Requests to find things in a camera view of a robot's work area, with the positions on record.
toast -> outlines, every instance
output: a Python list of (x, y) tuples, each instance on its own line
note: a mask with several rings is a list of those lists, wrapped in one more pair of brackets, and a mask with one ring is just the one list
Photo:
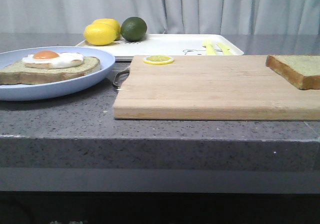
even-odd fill
[(320, 89), (319, 55), (268, 55), (266, 66), (298, 89)]
[(70, 68), (38, 69), (21, 60), (0, 69), (0, 84), (44, 84), (78, 78), (101, 69), (96, 57), (84, 57), (83, 64)]

plate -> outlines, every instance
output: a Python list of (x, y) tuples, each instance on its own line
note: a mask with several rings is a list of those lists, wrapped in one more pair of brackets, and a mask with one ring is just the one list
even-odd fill
[(107, 74), (112, 70), (115, 63), (115, 57), (103, 50), (98, 50), (88, 47), (74, 47), (74, 46), (51, 46), (27, 48), (15, 51), (0, 53), (0, 68), (12, 64), (28, 54), (36, 53), (41, 50), (52, 50), (55, 52), (79, 52), (84, 56), (95, 56), (100, 59), (101, 70), (82, 77), (73, 78), (69, 80), (26, 85), (0, 85), (0, 100), (3, 101), (29, 101), (40, 100), (47, 98), (55, 98), (67, 94), (75, 93), (86, 88), (89, 88), (100, 81), (102, 81)]
[(84, 40), (77, 46), (107, 51), (114, 55), (117, 61), (131, 61), (135, 55), (205, 55), (206, 49), (202, 47), (205, 39), (212, 41), (218, 55), (223, 55), (217, 46), (219, 42), (228, 45), (233, 55), (244, 54), (233, 43), (218, 34), (148, 34), (146, 39), (139, 42), (128, 42), (122, 38), (108, 45), (95, 46)]

wooden cutting board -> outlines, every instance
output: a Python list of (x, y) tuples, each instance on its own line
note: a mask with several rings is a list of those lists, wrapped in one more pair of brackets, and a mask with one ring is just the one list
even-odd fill
[(299, 90), (266, 55), (135, 56), (113, 105), (116, 119), (320, 120), (320, 90)]

light blue plate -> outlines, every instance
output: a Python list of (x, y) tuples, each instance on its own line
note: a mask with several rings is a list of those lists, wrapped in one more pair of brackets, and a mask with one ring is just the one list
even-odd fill
[(28, 54), (33, 54), (41, 50), (52, 50), (55, 52), (78, 52), (84, 56), (95, 56), (100, 59), (101, 70), (79, 78), (65, 81), (37, 84), (37, 85), (0, 85), (0, 100), (4, 101), (27, 101), (55, 98), (67, 94), (75, 93), (89, 88), (100, 81), (112, 70), (115, 57), (103, 50), (87, 47), (74, 46), (53, 46), (20, 49), (5, 53), (0, 53), (0, 68), (12, 64)]

white tray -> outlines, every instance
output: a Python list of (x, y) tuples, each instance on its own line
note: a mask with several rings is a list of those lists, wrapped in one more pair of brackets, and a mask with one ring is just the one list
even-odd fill
[(92, 47), (107, 51), (118, 61), (131, 61), (135, 55), (205, 55), (206, 49), (202, 42), (210, 39), (218, 55), (222, 50), (216, 46), (221, 42), (227, 44), (234, 55), (243, 55), (239, 48), (221, 35), (217, 34), (148, 34), (146, 39), (139, 42), (128, 42), (123, 38), (104, 46), (95, 46), (85, 40), (76, 46)]

